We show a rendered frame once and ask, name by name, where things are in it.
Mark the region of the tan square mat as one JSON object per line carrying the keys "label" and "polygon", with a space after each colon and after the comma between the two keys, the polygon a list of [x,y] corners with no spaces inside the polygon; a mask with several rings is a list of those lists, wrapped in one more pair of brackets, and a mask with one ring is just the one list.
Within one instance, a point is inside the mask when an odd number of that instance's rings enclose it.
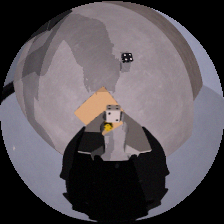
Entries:
{"label": "tan square mat", "polygon": [[[95,92],[89,99],[87,99],[75,112],[74,114],[85,124],[90,123],[103,111],[106,111],[107,105],[119,105],[111,94],[103,86],[97,92]],[[123,124],[112,123],[113,129]],[[111,131],[110,130],[110,131]],[[110,132],[109,131],[109,132]]]}

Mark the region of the yellow die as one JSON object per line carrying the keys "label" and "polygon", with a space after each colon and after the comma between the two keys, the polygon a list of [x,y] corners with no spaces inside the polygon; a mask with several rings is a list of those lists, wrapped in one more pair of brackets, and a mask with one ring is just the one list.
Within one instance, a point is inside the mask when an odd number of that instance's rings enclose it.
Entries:
{"label": "yellow die", "polygon": [[105,121],[105,130],[106,131],[109,131],[109,130],[111,130],[113,128],[113,124],[112,123],[107,123],[106,121]]}

